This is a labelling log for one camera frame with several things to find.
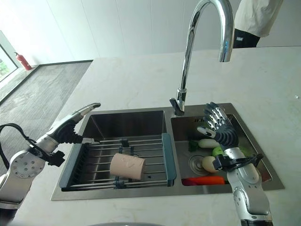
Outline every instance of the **dish rack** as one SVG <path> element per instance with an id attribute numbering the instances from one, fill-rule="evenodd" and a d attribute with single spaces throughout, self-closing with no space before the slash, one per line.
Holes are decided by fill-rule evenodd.
<path id="1" fill-rule="evenodd" d="M 145 159 L 141 180 L 110 175 L 110 163 L 116 153 Z M 127 189 L 172 186 L 176 178 L 170 135 L 120 137 L 98 144 L 76 144 L 71 150 L 59 186 L 62 191 Z"/>

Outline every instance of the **chrome faucet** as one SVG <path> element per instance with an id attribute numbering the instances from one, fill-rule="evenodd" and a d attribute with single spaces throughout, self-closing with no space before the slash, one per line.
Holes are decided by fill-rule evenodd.
<path id="1" fill-rule="evenodd" d="M 178 88 L 177 99 L 171 98 L 169 99 L 170 103 L 174 108 L 175 115 L 184 115 L 184 106 L 185 106 L 185 98 L 187 89 L 186 80 L 187 74 L 189 70 L 191 51 L 193 47 L 193 41 L 195 32 L 198 25 L 198 19 L 201 16 L 202 12 L 206 8 L 207 5 L 212 3 L 220 16 L 221 22 L 221 46 L 220 46 L 220 62 L 228 62 L 230 61 L 232 48 L 233 48 L 233 33 L 234 33 L 234 20 L 232 14 L 232 7 L 228 0 L 201 0 L 196 8 L 194 9 L 192 18 L 190 20 L 188 35 L 187 35 L 187 44 L 186 44 L 186 52 L 183 63 L 182 70 L 182 79 L 180 87 Z"/>

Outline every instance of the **countertop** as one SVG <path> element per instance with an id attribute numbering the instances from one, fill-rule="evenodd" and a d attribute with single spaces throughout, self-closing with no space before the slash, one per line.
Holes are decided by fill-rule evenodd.
<path id="1" fill-rule="evenodd" d="M 300 52 L 301 47 L 234 49 L 231 62 L 218 63 L 218 50 L 196 51 L 187 82 L 186 105 L 231 102 L 273 165 L 285 186 L 266 192 L 274 226 L 301 225 Z M 183 57 L 172 53 L 97 58 L 57 120 L 92 102 L 102 103 L 97 110 L 170 106 Z M 59 145 L 58 150 L 68 155 L 71 145 Z M 62 169 L 47 165 L 35 178 L 12 225 L 240 225 L 232 194 L 51 201 Z"/>

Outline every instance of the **gray carpet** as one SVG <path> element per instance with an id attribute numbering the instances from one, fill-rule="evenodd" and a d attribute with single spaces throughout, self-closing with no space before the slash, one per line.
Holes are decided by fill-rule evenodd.
<path id="1" fill-rule="evenodd" d="M 54 122 L 90 64 L 91 62 L 38 68 L 0 105 L 0 125 L 13 122 L 20 125 L 30 138 L 39 138 Z M 0 141 L 8 160 L 27 147 L 27 142 L 14 128 L 3 129 Z M 0 160 L 0 175 L 6 171 Z"/>
<path id="2" fill-rule="evenodd" d="M 32 72 L 34 72 L 37 69 L 37 66 L 34 66 L 31 70 L 27 71 L 23 68 L 18 69 L 18 71 L 20 71 L 18 74 L 13 75 L 13 72 L 11 75 L 9 76 L 13 76 L 13 79 L 10 80 L 5 86 L 0 88 L 0 104 L 3 103 L 5 101 L 5 99 L 7 99 L 7 97 L 10 96 L 11 93 L 14 92 L 15 89 L 18 88 L 18 86 L 20 86 L 23 81 L 26 80 L 27 76 L 30 76 L 30 74 Z"/>

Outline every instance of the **drain strainer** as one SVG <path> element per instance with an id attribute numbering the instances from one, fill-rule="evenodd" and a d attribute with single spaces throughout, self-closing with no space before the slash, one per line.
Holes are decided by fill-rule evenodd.
<path id="1" fill-rule="evenodd" d="M 207 176 L 209 174 L 208 171 L 206 171 L 202 167 L 202 161 L 203 161 L 203 156 L 202 155 L 194 155 L 189 159 L 189 167 L 197 175 L 200 176 Z"/>

